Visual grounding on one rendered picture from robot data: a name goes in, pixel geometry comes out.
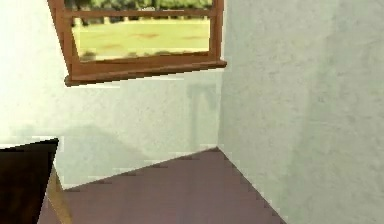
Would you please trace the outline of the brown wooden framed window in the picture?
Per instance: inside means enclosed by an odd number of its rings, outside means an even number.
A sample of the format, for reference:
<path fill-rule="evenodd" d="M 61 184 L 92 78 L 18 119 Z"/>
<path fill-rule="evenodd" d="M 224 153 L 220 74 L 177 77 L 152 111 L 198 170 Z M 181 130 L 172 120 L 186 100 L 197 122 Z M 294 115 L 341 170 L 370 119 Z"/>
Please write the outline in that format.
<path fill-rule="evenodd" d="M 79 86 L 223 68 L 225 0 L 47 0 Z"/>

